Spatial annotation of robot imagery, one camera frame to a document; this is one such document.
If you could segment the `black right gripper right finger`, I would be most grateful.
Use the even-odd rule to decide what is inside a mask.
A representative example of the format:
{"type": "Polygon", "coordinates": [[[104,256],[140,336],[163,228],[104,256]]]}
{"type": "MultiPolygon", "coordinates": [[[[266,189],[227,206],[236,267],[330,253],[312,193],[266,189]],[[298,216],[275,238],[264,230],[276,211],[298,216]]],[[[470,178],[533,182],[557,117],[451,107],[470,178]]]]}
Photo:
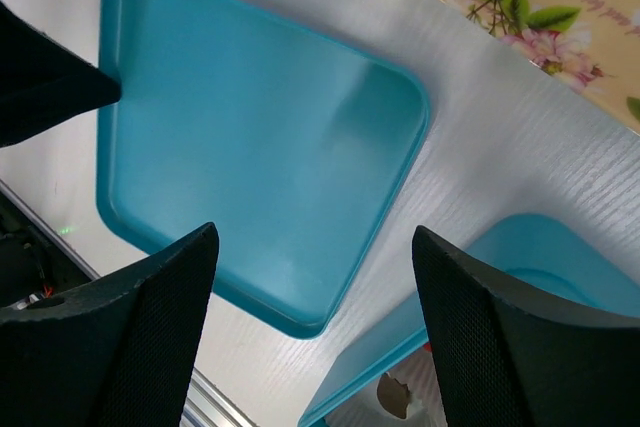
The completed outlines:
{"type": "Polygon", "coordinates": [[[448,425],[638,425],[638,318],[547,293],[424,226],[412,263],[448,425]]]}

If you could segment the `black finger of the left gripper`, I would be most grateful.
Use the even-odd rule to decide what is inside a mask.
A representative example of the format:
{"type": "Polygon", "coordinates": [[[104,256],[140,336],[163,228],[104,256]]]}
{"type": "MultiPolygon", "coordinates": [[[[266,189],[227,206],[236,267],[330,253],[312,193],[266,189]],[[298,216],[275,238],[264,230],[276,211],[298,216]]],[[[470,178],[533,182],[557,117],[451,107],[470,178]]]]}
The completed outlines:
{"type": "Polygon", "coordinates": [[[116,103],[120,85],[1,6],[1,145],[116,103]]]}

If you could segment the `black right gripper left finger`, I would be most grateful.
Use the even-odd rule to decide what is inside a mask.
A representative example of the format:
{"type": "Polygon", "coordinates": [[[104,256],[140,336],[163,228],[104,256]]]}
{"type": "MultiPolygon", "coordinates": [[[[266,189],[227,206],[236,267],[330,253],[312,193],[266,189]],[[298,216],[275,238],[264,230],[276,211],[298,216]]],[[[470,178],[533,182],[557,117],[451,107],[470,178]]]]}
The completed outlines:
{"type": "Polygon", "coordinates": [[[179,425],[218,253],[208,222],[107,276],[2,308],[2,425],[179,425]]]}

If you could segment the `teal tin box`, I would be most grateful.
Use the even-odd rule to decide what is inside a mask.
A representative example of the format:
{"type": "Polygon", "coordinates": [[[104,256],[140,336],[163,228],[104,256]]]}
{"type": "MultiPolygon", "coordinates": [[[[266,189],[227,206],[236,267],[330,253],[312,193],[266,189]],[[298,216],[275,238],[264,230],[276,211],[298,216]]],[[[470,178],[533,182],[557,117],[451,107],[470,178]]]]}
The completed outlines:
{"type": "Polygon", "coordinates": [[[639,287],[564,224],[466,248],[418,227],[417,290],[334,362],[303,426],[635,426],[639,287]]]}

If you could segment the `teal tin lid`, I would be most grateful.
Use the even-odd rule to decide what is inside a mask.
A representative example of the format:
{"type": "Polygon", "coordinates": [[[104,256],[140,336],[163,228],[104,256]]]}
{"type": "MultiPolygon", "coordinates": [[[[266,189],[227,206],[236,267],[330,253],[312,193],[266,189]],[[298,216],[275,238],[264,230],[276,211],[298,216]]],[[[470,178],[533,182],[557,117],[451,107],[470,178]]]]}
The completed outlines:
{"type": "Polygon", "coordinates": [[[214,292],[294,338],[327,326],[420,151],[406,70],[239,0],[101,0],[96,204],[155,253],[212,222],[214,292]]]}

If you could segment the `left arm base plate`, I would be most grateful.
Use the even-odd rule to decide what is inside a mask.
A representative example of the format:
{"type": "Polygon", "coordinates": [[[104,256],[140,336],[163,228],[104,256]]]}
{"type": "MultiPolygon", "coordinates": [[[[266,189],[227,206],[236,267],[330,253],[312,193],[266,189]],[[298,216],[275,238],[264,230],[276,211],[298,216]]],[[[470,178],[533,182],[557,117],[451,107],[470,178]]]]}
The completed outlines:
{"type": "Polygon", "coordinates": [[[36,310],[65,302],[98,275],[39,219],[1,195],[1,307],[36,310]]]}

